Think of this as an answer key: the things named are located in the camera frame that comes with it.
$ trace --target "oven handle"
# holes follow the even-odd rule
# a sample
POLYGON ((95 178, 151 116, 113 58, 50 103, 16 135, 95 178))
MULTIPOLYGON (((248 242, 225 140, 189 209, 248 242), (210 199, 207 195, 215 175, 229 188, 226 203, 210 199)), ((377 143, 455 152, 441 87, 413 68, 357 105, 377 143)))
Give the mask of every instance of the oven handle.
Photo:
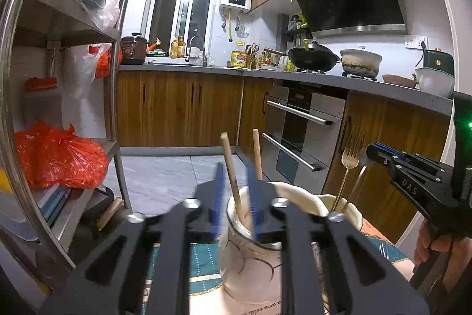
POLYGON ((303 164, 304 166, 308 167, 312 172, 315 172, 315 171, 320 171, 322 168, 320 166, 316 166, 314 167, 313 165, 311 165, 310 163, 308 163, 306 160, 303 160, 301 157, 299 157, 296 153, 294 152, 291 152, 287 147, 285 146, 282 146, 278 141, 276 141, 275 139, 271 138, 269 135, 267 135, 266 133, 263 133, 263 138, 268 140, 270 143, 272 143, 275 147, 277 147, 279 150, 282 150, 284 151, 284 153, 286 153, 289 157, 291 157, 292 159, 296 160, 298 163, 301 163, 303 164))
POLYGON ((309 121, 312 121, 314 123, 318 123, 319 125, 322 125, 322 126, 330 126, 330 125, 333 124, 333 122, 331 122, 330 120, 315 117, 314 115, 310 115, 310 114, 307 114, 306 112, 296 110, 295 108, 284 106, 280 103, 272 102, 271 100, 268 100, 267 104, 269 106, 280 108, 281 110, 284 110, 284 111, 289 112, 291 114, 298 115, 299 117, 308 119, 309 121))

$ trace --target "wok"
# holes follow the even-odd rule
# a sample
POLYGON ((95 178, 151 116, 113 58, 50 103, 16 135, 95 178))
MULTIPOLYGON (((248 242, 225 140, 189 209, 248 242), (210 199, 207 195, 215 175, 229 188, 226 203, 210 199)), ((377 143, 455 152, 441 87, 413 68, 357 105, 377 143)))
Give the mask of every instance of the wok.
POLYGON ((304 39, 303 45, 292 48, 288 53, 270 48, 264 50, 276 55, 288 55, 292 63, 302 70, 329 71, 340 61, 339 56, 329 48, 319 45, 316 41, 308 43, 308 39, 304 39))

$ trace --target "human hand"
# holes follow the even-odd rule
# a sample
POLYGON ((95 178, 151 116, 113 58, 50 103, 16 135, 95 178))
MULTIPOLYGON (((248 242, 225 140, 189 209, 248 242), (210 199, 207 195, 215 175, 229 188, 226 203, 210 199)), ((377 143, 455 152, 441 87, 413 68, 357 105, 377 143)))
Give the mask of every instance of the human hand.
MULTIPOLYGON (((448 252, 451 246, 452 237, 443 235, 431 243, 431 235, 428 232, 428 221, 424 220, 419 228, 419 236, 416 241, 414 252, 414 262, 419 265, 430 257, 430 250, 448 252)), ((443 284, 446 290, 451 291, 462 276, 462 273, 472 258, 472 240, 469 238, 454 239, 451 259, 448 269, 444 275, 443 284)))

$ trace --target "lower cabinet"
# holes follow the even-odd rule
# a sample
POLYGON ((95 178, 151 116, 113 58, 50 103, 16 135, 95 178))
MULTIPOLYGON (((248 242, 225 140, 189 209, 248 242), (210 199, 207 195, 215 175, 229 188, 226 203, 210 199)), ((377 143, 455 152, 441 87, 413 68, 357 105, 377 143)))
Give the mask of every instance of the lower cabinet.
POLYGON ((235 144, 242 79, 231 75, 121 71, 118 127, 125 147, 235 144))
MULTIPOLYGON (((365 143, 378 141, 398 151, 439 160, 448 134, 449 118, 407 103, 350 92, 323 194, 336 195, 339 191, 345 173, 341 155, 352 129, 366 134, 365 143)), ((361 169, 349 171, 343 197, 350 196, 361 169)), ((393 243, 402 236, 417 211, 390 184, 386 168, 376 163, 367 171, 353 203, 393 243)))
MULTIPOLYGON (((245 78, 238 147, 252 162, 254 162, 253 129, 258 129, 259 135, 264 132, 268 108, 266 101, 272 83, 272 79, 245 78)), ((263 145, 264 141, 260 139, 261 150, 263 145)))

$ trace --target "oven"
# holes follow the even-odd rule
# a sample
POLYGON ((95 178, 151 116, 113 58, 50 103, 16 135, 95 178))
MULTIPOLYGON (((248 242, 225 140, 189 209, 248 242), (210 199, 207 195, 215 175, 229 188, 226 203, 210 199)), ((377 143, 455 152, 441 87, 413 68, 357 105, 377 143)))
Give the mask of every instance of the oven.
POLYGON ((343 99, 306 89, 273 86, 262 133, 263 173, 320 194, 334 156, 343 99))

